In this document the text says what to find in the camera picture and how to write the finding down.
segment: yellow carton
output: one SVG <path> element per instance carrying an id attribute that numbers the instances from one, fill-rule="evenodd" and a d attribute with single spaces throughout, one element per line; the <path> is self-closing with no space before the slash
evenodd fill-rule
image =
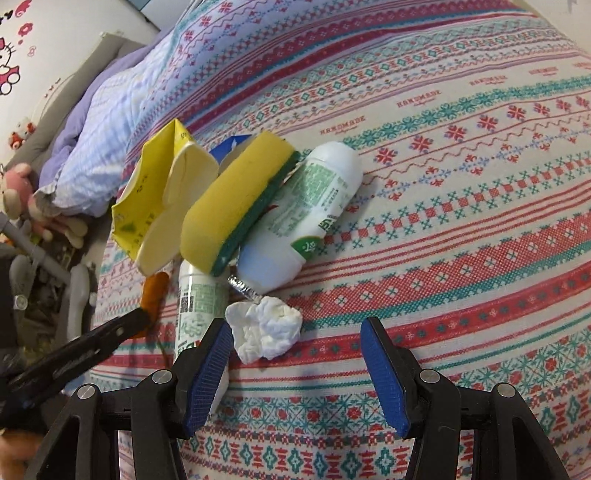
<path id="1" fill-rule="evenodd" d="M 148 140 L 113 206 L 113 238 L 150 276 L 180 250 L 187 211 L 213 183 L 218 164 L 175 119 Z"/>

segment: striped bedspread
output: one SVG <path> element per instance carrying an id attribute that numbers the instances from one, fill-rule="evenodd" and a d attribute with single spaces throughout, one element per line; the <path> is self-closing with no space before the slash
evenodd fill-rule
<path id="1" fill-rule="evenodd" d="M 189 478 L 403 478 L 412 442 L 361 357 L 369 315 L 458 385 L 514 384 L 571 477 L 591 476 L 591 58 L 503 0 L 204 0 L 170 48 L 123 184 L 173 117 L 205 148 L 264 128 L 302 151 L 340 140 L 366 172 L 277 292 L 303 313 L 301 342 L 232 359 L 217 415 L 183 446 Z M 110 241 L 96 324 L 141 286 Z M 169 353 L 176 304 L 173 286 Z M 130 341 L 92 380 L 127 387 L 163 366 L 154 342 Z M 464 432 L 459 477 L 472 449 Z M 121 458 L 132 478 L 126 436 Z"/>

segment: sponge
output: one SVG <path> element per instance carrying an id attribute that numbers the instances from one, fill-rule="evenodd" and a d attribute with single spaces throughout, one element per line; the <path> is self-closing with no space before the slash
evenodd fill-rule
<path id="1" fill-rule="evenodd" d="M 270 132 L 254 138 L 185 216 L 183 258 L 204 273 L 221 275 L 299 158 Z"/>

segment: gray pipe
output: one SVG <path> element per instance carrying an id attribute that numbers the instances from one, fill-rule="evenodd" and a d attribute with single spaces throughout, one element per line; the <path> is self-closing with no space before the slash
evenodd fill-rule
<path id="1" fill-rule="evenodd" d="M 4 212 L 0 212 L 0 231 L 12 240 L 18 248 L 24 250 L 29 257 L 37 261 L 41 267 L 45 268 L 50 275 L 66 285 L 70 285 L 70 273 L 47 255 L 45 250 L 32 243 L 26 235 L 10 222 L 10 218 Z"/>

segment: toy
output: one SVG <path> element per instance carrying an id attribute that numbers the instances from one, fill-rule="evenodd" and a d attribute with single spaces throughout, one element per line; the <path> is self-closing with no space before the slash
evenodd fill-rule
<path id="1" fill-rule="evenodd" d="M 23 118 L 19 123 L 17 123 L 16 131 L 12 132 L 8 137 L 8 145 L 13 150 L 18 150 L 22 147 L 23 143 L 27 141 L 27 139 L 35 133 L 37 127 L 31 122 L 31 119 L 28 117 Z"/>
<path id="2" fill-rule="evenodd" d="M 12 132 L 8 137 L 8 145 L 13 150 L 21 148 L 23 143 L 25 143 L 25 139 L 16 132 Z"/>
<path id="3" fill-rule="evenodd" d="M 86 224 L 78 218 L 64 215 L 46 217 L 35 204 L 33 186 L 28 179 L 30 173 L 31 166 L 26 163 L 19 163 L 5 172 L 0 171 L 0 193 L 7 216 L 16 220 L 21 215 L 28 215 L 31 218 L 33 233 L 43 240 L 53 240 L 51 229 L 62 233 L 74 248 L 82 248 L 83 237 L 88 231 Z"/>
<path id="4" fill-rule="evenodd" d="M 37 127 L 33 125 L 31 119 L 29 117 L 23 118 L 19 123 L 17 123 L 17 134 L 23 138 L 23 141 L 26 141 L 33 133 Z"/>

